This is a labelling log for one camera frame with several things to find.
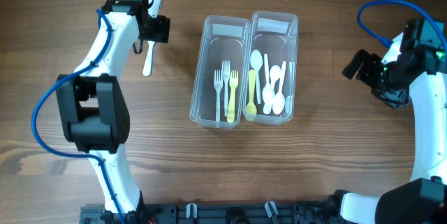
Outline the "white plastic fork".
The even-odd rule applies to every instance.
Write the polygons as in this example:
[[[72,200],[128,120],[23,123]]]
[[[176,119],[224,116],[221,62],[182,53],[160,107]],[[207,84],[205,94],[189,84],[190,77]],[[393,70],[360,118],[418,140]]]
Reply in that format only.
[[[224,87],[224,115],[228,115],[228,82],[230,80],[230,61],[222,61],[222,78]]]
[[[216,91],[216,114],[215,119],[216,121],[220,121],[221,119],[221,100],[220,100],[220,94],[221,89],[223,87],[223,79],[221,76],[221,70],[215,70],[214,71],[214,90]]]

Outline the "white spoon handle up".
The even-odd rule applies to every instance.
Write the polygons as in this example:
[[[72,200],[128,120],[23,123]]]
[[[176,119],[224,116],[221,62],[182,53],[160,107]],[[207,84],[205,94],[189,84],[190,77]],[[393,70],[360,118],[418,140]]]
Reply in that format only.
[[[262,96],[264,101],[263,113],[269,114],[272,111],[272,104],[274,100],[274,91],[270,84],[270,68],[268,62],[268,55],[265,53],[264,57],[264,72],[265,72],[265,86],[263,88]]]

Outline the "yellow plastic fork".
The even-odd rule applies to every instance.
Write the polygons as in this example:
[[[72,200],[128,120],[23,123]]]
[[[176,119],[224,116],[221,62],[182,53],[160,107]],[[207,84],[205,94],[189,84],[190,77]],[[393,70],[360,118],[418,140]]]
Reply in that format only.
[[[239,83],[238,71],[232,70],[230,73],[230,97],[228,102],[227,122],[233,123],[235,121],[235,94]]]

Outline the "yellow plastic spoon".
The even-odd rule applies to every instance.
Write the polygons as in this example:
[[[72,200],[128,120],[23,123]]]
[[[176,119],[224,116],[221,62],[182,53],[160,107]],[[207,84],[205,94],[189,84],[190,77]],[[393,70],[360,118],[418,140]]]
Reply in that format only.
[[[251,116],[254,117],[257,114],[257,107],[254,103],[254,93],[255,93],[255,87],[256,87],[256,71],[255,70],[249,71],[248,87],[249,87],[248,103],[245,107],[245,110],[246,110],[247,114],[250,114]]]

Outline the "light blue plastic fork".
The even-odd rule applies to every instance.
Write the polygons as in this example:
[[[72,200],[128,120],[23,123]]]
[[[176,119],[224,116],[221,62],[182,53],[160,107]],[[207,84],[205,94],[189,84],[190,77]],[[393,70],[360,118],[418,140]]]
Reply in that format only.
[[[148,44],[147,56],[142,70],[142,74],[145,77],[149,77],[152,74],[154,46],[156,45],[156,42],[147,41],[147,44]]]

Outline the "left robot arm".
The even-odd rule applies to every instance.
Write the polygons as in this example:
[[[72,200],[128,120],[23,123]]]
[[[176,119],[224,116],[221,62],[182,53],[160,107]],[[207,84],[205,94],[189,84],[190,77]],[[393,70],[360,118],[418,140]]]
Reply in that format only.
[[[126,157],[130,114],[119,85],[129,51],[149,48],[143,75],[152,72],[156,43],[167,43],[170,20],[159,14],[163,0],[109,0],[98,12],[98,33],[83,62],[60,75],[56,95],[65,138],[94,167],[105,204],[105,223],[145,223],[147,209]]]

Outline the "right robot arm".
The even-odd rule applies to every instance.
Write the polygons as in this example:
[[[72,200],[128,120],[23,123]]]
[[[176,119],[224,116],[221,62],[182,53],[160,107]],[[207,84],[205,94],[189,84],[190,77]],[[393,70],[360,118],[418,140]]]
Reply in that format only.
[[[337,213],[352,223],[446,222],[446,55],[444,24],[406,23],[385,57],[357,51],[342,71],[370,87],[390,107],[408,103],[415,120],[415,158],[409,183],[380,197],[343,193]]]

